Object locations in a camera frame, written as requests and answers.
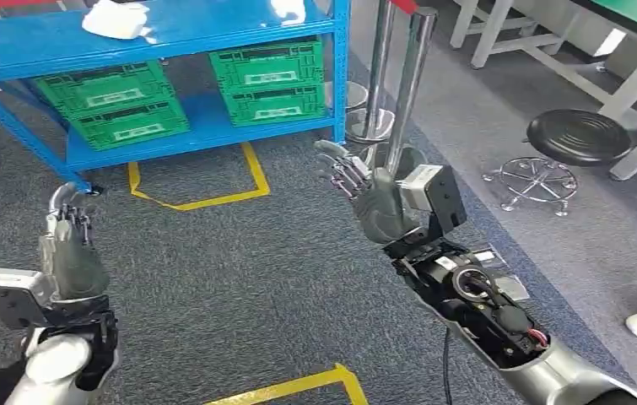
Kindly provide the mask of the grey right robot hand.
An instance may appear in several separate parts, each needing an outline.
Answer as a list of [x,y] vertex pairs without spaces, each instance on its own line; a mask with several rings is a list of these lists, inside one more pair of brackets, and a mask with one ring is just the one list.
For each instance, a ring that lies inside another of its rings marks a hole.
[[338,143],[322,139],[314,147],[322,162],[319,176],[345,195],[368,240],[386,245],[418,228],[389,170],[370,168]]

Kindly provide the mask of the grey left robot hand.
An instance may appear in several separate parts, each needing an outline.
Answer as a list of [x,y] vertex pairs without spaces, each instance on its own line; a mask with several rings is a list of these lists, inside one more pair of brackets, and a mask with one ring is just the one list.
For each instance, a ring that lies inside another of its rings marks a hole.
[[87,300],[103,294],[109,285],[109,275],[94,248],[93,213],[73,182],[51,195],[39,246],[41,271],[55,286],[55,301]]

